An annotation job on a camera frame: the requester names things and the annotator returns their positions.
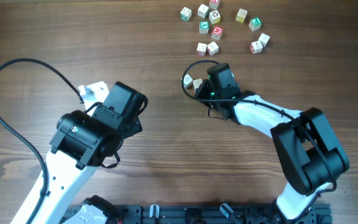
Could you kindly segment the blue-sided bee block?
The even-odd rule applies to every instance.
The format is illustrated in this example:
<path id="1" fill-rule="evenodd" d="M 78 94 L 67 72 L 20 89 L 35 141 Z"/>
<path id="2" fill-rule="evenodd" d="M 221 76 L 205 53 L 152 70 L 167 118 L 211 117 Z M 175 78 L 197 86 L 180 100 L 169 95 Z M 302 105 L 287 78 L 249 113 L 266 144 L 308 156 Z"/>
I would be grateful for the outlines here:
<path id="1" fill-rule="evenodd" d="M 197 89 L 202 85 L 202 83 L 203 83 L 202 78 L 193 80 L 193 88 L 194 88 L 194 90 L 197 91 Z"/>

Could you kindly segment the red-edged block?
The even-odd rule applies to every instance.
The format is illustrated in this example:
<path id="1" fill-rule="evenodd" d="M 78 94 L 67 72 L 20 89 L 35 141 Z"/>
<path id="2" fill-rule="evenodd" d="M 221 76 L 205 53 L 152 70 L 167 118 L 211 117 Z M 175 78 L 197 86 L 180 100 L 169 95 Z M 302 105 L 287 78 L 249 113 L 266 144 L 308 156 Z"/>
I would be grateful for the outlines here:
<path id="1" fill-rule="evenodd" d="M 186 74 L 183 78 L 183 86 L 187 89 L 193 84 L 193 79 L 189 74 Z"/>

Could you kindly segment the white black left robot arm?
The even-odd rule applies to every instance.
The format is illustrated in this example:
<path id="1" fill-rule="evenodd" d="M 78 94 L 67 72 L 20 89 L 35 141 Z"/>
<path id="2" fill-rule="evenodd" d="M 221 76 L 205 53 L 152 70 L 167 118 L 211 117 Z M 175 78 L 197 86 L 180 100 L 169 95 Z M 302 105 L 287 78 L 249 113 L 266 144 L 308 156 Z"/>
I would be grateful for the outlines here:
<path id="1" fill-rule="evenodd" d="M 139 91 L 121 82 L 79 90 L 85 110 L 59 119 L 46 156 L 48 174 L 39 175 L 13 223 L 26 223 L 32 213 L 32 223 L 58 223 L 105 158 L 117 157 L 123 141 L 142 131 L 139 115 L 148 99 Z"/>

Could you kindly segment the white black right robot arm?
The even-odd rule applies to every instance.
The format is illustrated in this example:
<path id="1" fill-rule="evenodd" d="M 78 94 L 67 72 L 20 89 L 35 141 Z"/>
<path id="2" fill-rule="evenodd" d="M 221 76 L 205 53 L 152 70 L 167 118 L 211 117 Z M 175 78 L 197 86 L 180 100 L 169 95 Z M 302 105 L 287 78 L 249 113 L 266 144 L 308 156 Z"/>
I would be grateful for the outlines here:
<path id="1" fill-rule="evenodd" d="M 241 91 L 228 63 L 212 62 L 192 97 L 221 119 L 249 126 L 273 140 L 287 184 L 274 203 L 277 223 L 303 218 L 322 194 L 337 189 L 349 158 L 324 113 L 317 108 L 289 110 Z"/>

